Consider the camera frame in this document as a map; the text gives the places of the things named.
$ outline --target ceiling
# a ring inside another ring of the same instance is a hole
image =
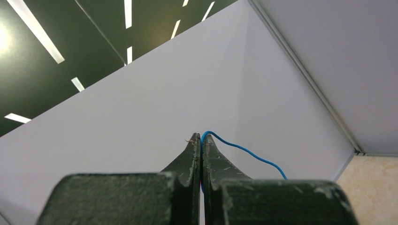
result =
[[[0,136],[23,125],[10,113],[33,119],[105,76],[202,21],[213,0],[132,0],[132,25],[126,28],[125,1],[25,0],[58,52],[56,60],[17,13],[0,0]],[[236,0],[216,0],[215,14]]]

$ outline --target tan surface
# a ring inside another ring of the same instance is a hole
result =
[[[337,183],[361,225],[398,225],[398,157],[355,156]]]

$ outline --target blue cable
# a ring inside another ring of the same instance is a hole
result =
[[[277,164],[275,164],[275,163],[273,163],[273,162],[271,162],[271,161],[265,160],[265,159],[263,159],[263,158],[258,157],[256,154],[254,154],[254,153],[251,152],[250,150],[248,150],[248,149],[246,149],[246,148],[244,148],[244,147],[242,147],[242,146],[240,146],[240,145],[233,144],[233,143],[230,143],[230,142],[225,141],[224,139],[220,138],[220,136],[218,136],[216,133],[214,133],[213,131],[210,131],[210,130],[206,131],[206,132],[202,135],[202,137],[200,138],[200,154],[201,154],[201,156],[203,155],[203,142],[205,141],[205,138],[206,138],[206,136],[207,136],[208,134],[213,135],[214,137],[216,137],[218,140],[220,140],[220,141],[221,141],[222,143],[224,143],[224,144],[227,144],[227,145],[232,146],[232,147],[236,147],[236,148],[238,148],[238,149],[242,149],[243,151],[249,153],[251,156],[253,156],[254,158],[260,160],[261,162],[264,162],[264,163],[266,163],[266,164],[270,164],[271,166],[273,166],[273,167],[275,167],[276,169],[278,169],[279,172],[282,174],[283,178],[284,178],[285,180],[287,180],[287,177],[286,177],[285,173],[283,172],[283,170],[282,170],[280,167],[278,167]]]

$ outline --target ceiling light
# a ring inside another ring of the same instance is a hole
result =
[[[127,49],[127,64],[133,62],[133,47]]]
[[[79,90],[79,91],[83,91],[84,87],[82,85],[82,83],[80,82],[79,78],[75,77],[72,80],[72,83],[75,85],[75,87]]]
[[[10,119],[10,120],[14,120],[14,121],[18,121],[18,122],[21,122],[21,123],[27,123],[27,122],[31,121],[31,119],[28,119],[26,117],[19,116],[19,115],[13,114],[13,113],[8,114],[4,118]]]
[[[7,35],[5,33],[5,31],[3,30],[2,27],[0,27],[0,50],[4,49],[7,47]]]
[[[189,0],[184,0],[183,7],[186,6],[186,5],[188,5],[188,1],[189,1]]]
[[[171,35],[171,38],[170,38],[170,39],[173,39],[174,36],[176,35],[178,26],[180,25],[180,21],[181,21],[181,20],[179,20],[179,21],[176,22],[176,25],[174,26],[173,34]]]
[[[124,20],[126,21],[126,29],[132,25],[132,3],[131,0],[124,0]]]
[[[65,59],[55,47],[54,43],[51,41],[50,37],[46,34],[43,27],[37,21],[33,13],[29,10],[23,0],[7,0],[11,7],[16,11],[19,17],[25,22],[32,33],[40,41],[40,43],[45,47],[45,49],[50,53],[57,63],[63,62]]]
[[[214,3],[215,3],[215,1],[213,1],[212,3],[210,3],[210,6],[209,6],[209,8],[207,9],[206,14],[205,14],[205,16],[203,17],[202,21],[204,21],[204,20],[207,18],[207,15],[209,15],[210,10],[211,10],[211,8],[213,7]]]

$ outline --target white wall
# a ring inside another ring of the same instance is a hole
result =
[[[364,151],[398,154],[398,1],[261,1]]]
[[[70,173],[157,172],[211,129],[292,179],[335,179],[352,150],[245,0],[0,138],[0,209],[32,224]],[[219,149],[254,178],[277,170]]]

